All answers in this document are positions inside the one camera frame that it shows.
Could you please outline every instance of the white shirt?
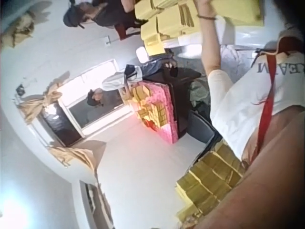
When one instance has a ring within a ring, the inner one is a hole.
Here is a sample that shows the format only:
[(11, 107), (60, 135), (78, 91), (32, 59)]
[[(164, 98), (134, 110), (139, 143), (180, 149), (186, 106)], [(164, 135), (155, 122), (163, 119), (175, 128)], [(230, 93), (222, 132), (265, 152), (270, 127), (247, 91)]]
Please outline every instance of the white shirt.
[[(135, 66), (136, 75), (127, 79), (128, 84), (142, 81), (142, 71), (139, 66)], [(102, 81), (101, 89), (103, 91), (114, 91), (124, 87), (125, 77), (124, 72), (117, 72), (116, 74), (106, 78)]]
[[(294, 53), (277, 65), (273, 115), (292, 106), (305, 107), (304, 55)], [(241, 160), (245, 146), (259, 126), (263, 101), (271, 88), (266, 56), (232, 83), (227, 73), (214, 70), (208, 76), (211, 120), (235, 155)]]

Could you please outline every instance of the man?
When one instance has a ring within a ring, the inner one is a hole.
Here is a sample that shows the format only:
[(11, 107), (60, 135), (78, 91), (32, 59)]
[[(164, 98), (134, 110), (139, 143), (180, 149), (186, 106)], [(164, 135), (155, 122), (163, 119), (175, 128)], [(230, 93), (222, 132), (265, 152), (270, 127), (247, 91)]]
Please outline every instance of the man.
[(92, 3), (72, 4), (63, 18), (64, 24), (68, 27), (83, 28), (81, 23), (88, 20), (103, 27), (123, 25), (125, 29), (140, 28), (145, 23), (136, 19), (134, 10), (126, 13), (121, 0), (93, 0)]
[(279, 40), (279, 49), (289, 46), (289, 50), (276, 56), (261, 55), (233, 84), (221, 70), (211, 0), (196, 3), (211, 120), (235, 155), (249, 166), (237, 187), (196, 229), (295, 228), (289, 224), (304, 208), (305, 199), (302, 36), (283, 33), (286, 36)]
[(149, 61), (142, 66), (126, 65), (124, 72), (118, 72), (106, 78), (100, 88), (90, 90), (87, 96), (87, 104), (90, 106), (97, 106), (103, 104), (104, 93), (107, 91), (119, 90), (125, 88), (127, 94), (130, 93), (129, 85), (142, 81), (142, 79), (149, 78), (162, 69), (163, 65), (170, 68), (170, 75), (176, 77), (178, 73), (177, 62), (173, 58), (159, 58), (157, 60)]

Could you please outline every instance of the red strap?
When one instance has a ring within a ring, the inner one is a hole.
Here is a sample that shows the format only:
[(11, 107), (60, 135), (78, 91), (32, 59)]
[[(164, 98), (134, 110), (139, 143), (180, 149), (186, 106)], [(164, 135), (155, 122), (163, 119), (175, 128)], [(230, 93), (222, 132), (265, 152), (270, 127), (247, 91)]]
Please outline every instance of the red strap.
[(273, 110), (273, 104), (274, 104), (274, 94), (275, 94), (275, 74), (276, 74), (276, 56), (275, 55), (267, 55), (267, 62), (268, 62), (268, 69), (270, 74), (270, 80), (271, 80), (271, 88), (269, 91), (269, 94), (267, 96), (266, 101), (264, 102), (264, 108), (261, 116), (261, 120), (258, 127), (258, 137), (257, 137), (257, 144), (255, 151), (252, 155), (252, 158), (250, 160), (250, 164), (253, 163), (253, 161), (258, 156), (261, 147), (264, 143), (264, 138), (267, 133), (268, 127), (271, 122), (272, 118), (272, 110)]

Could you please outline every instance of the hand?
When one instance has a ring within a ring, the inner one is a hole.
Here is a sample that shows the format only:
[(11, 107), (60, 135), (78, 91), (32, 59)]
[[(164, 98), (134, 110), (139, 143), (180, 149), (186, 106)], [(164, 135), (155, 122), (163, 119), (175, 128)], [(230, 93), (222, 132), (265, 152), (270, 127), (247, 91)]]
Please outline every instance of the hand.
[(216, 12), (211, 2), (212, 0), (195, 0), (198, 14), (205, 17), (215, 17)]

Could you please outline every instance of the wall outlet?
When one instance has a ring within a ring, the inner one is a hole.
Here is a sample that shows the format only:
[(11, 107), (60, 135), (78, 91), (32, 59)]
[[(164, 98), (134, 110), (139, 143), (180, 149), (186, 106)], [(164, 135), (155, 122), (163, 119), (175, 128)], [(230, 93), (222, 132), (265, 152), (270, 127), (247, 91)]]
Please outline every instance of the wall outlet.
[(104, 45), (106, 47), (111, 45), (111, 41), (110, 41), (110, 37), (109, 36), (103, 37), (102, 40), (103, 40), (103, 43), (104, 43)]

